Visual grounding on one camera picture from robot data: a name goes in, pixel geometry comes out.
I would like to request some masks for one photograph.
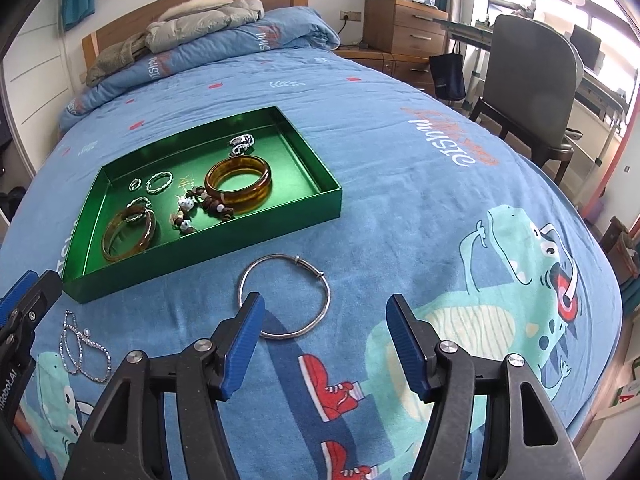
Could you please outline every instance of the dinosaur print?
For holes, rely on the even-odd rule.
[[[22,437],[33,458],[42,462],[39,469],[44,478],[51,478],[46,472],[52,471],[53,478],[60,480],[82,432],[82,415],[90,415],[93,407],[76,401],[60,355],[55,352],[38,355],[32,380],[36,381],[38,407],[32,408],[22,398],[20,410],[29,429]]]
[[[489,246],[510,281],[478,287],[472,257]],[[578,270],[558,232],[551,224],[537,227],[523,209],[497,206],[463,238],[460,257],[465,290],[444,292],[414,314],[429,321],[441,339],[456,341],[471,355],[494,360],[510,352],[523,355],[542,380],[552,349],[572,330],[578,314]],[[334,383],[320,358],[310,354],[298,358],[306,389],[323,422],[348,417],[361,400],[373,398],[394,457],[358,470],[364,472],[362,478],[389,471],[393,480],[403,480],[414,465],[432,406],[410,391],[384,320],[369,333],[365,361],[365,381]],[[560,373],[554,384],[545,385],[551,399],[571,373],[562,358]],[[485,409],[486,399],[476,397],[471,431],[484,424]]]

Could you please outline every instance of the blue duvet cover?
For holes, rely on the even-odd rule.
[[[343,186],[341,217],[88,304],[63,296],[37,329],[37,368],[21,404],[31,428],[25,441],[41,468],[60,478],[68,443],[102,391],[60,366],[66,310],[114,366],[131,349],[179,352],[233,316],[239,275],[270,253],[299,254],[323,270],[332,303],[309,334],[260,340],[242,388],[221,406],[242,480],[408,477],[431,407],[409,391],[386,329],[385,303],[396,292],[441,338],[471,354],[523,354],[575,433],[621,322],[618,286],[593,237],[558,188],[500,139],[422,92],[320,48],[220,60],[87,114],[20,206],[0,251],[0,292],[27,269],[62,271],[102,165],[197,124],[271,105]],[[166,192],[180,194],[179,186],[176,178]],[[268,332],[303,326],[322,302],[316,280],[285,262],[258,267],[246,290],[264,295]],[[103,357],[86,353],[88,370],[100,375]],[[483,413],[479,398],[463,479],[478,468]],[[173,475],[183,480],[175,403],[168,402],[167,424]]]

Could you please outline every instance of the jade bangle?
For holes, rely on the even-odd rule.
[[[242,189],[232,191],[218,189],[222,181],[236,174],[245,173],[257,174],[259,178]],[[204,177],[207,194],[240,213],[251,211],[264,202],[271,192],[271,184],[271,168],[267,161],[253,155],[225,158],[213,166]]]
[[[144,215],[145,216],[145,231],[142,233],[140,240],[136,242],[136,244],[126,253],[119,254],[118,256],[113,256],[110,254],[111,244],[113,243],[113,238],[122,227],[122,225],[127,221],[127,218],[130,218],[134,215]],[[124,258],[129,258],[134,254],[141,253],[145,251],[146,248],[149,247],[151,242],[151,238],[154,237],[154,233],[156,232],[156,215],[151,209],[147,209],[142,205],[132,205],[123,209],[116,216],[111,219],[109,225],[104,230],[104,234],[102,235],[102,256],[108,262],[119,262],[120,260],[124,260]]]

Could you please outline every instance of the power outlet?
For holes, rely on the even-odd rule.
[[[340,11],[340,21],[344,20],[344,17],[347,17],[348,22],[361,22],[362,21],[362,13],[357,10],[341,10]]]

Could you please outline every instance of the blue gripper pad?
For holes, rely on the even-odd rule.
[[[426,360],[393,297],[386,302],[386,325],[391,333],[409,388],[418,394],[422,402],[426,402],[430,389],[426,375]]]
[[[247,306],[246,300],[242,308],[250,308],[244,316],[236,337],[228,350],[225,359],[223,381],[220,384],[220,392],[223,400],[228,400],[234,391],[242,386],[246,369],[249,366],[251,356],[254,354],[255,345],[260,337],[262,321],[264,320],[264,298],[256,294],[252,305]]]
[[[38,281],[38,273],[33,270],[27,270],[22,277],[15,282],[11,290],[0,300],[0,328],[6,324],[6,320],[9,318],[10,312],[15,308],[20,301],[20,298],[25,295],[35,282]]]

